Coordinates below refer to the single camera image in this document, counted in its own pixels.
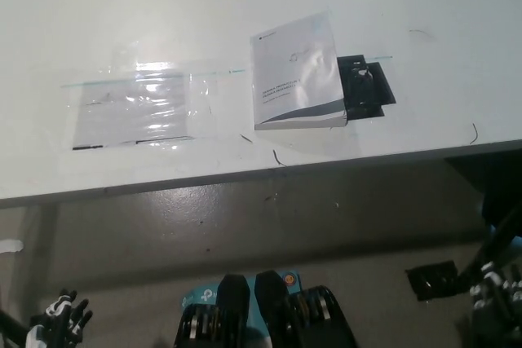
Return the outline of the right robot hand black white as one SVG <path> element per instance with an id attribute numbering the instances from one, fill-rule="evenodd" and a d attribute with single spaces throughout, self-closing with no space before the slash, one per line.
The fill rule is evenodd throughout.
<path id="1" fill-rule="evenodd" d="M 470 287 L 474 347 L 521 346 L 521 271 L 512 264 L 509 272 L 507 278 L 493 262 L 486 263 L 481 280 Z"/>

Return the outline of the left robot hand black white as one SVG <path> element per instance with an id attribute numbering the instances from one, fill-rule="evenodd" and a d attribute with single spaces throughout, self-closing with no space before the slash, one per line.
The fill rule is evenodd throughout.
<path id="1" fill-rule="evenodd" d="M 93 316 L 89 300 L 76 303 L 77 291 L 62 289 L 41 314 L 30 320 L 24 347 L 77 347 L 83 342 L 85 327 Z"/>

